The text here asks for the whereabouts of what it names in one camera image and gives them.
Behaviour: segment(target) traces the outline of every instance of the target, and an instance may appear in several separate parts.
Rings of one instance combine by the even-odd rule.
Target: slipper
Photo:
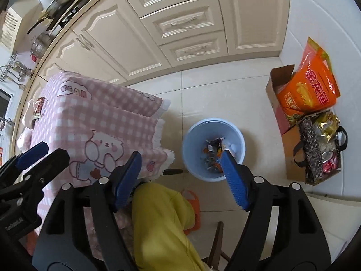
[[[196,231],[198,230],[200,227],[201,227],[201,216],[200,216],[200,213],[201,213],[201,207],[200,207],[200,204],[199,204],[199,199],[197,197],[197,195],[192,192],[191,190],[184,190],[182,191],[182,195],[184,192],[187,192],[187,193],[190,193],[193,197],[193,199],[187,199],[185,197],[185,199],[190,202],[190,204],[192,205],[192,208],[194,210],[194,215],[195,215],[195,224],[192,228],[190,229],[186,229],[184,230],[184,233],[185,235],[188,235],[190,234],[192,231]]]

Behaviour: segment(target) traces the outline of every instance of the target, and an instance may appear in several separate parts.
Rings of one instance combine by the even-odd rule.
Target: trash can
[[[243,162],[246,147],[239,129],[224,119],[203,119],[188,130],[182,145],[182,157],[185,166],[192,175],[201,180],[216,182],[226,178],[223,173],[207,170],[205,162],[207,155],[203,150],[207,147],[207,141],[217,138],[224,138],[232,144],[235,160],[238,164]]]

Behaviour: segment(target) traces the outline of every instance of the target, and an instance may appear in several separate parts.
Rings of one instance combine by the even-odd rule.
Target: wooden countertop edge
[[[44,56],[41,58],[41,60],[39,61],[35,71],[34,71],[34,75],[31,77],[30,81],[27,83],[26,85],[26,89],[23,92],[22,96],[21,96],[21,100],[18,106],[18,109],[16,111],[16,115],[15,115],[15,119],[14,119],[14,129],[13,129],[13,135],[11,138],[11,144],[10,144],[10,151],[9,151],[9,156],[12,156],[15,154],[15,144],[16,144],[16,135],[17,135],[17,131],[19,128],[19,122],[20,122],[20,118],[21,118],[21,112],[24,108],[24,104],[25,104],[25,99],[28,96],[28,93],[30,91],[30,88],[32,86],[32,83],[34,82],[35,77],[37,76],[37,73],[39,72],[40,68],[42,67],[42,65],[44,64],[46,58],[48,57],[48,55],[50,54],[50,52],[53,50],[53,48],[55,47],[55,45],[57,44],[57,42],[62,38],[62,36],[72,27],[72,25],[87,11],[89,10],[95,3],[97,3],[100,0],[90,0],[88,3],[86,3],[84,5],[84,7],[82,7],[78,13],[76,13],[74,15],[74,17],[66,24],[66,26],[57,34],[57,36],[54,38],[54,40],[52,41],[51,45],[49,46],[49,48],[46,50]]]

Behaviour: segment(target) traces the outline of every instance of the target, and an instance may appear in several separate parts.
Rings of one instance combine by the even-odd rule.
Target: orange plastic bag
[[[340,96],[327,53],[311,38],[302,63],[277,98],[291,124],[305,114],[333,106]]]

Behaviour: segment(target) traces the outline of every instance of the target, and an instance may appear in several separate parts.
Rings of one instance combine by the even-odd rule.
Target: person's leg
[[[144,271],[204,271],[183,230],[194,225],[191,204],[178,192],[155,183],[140,185],[132,203],[134,256]]]

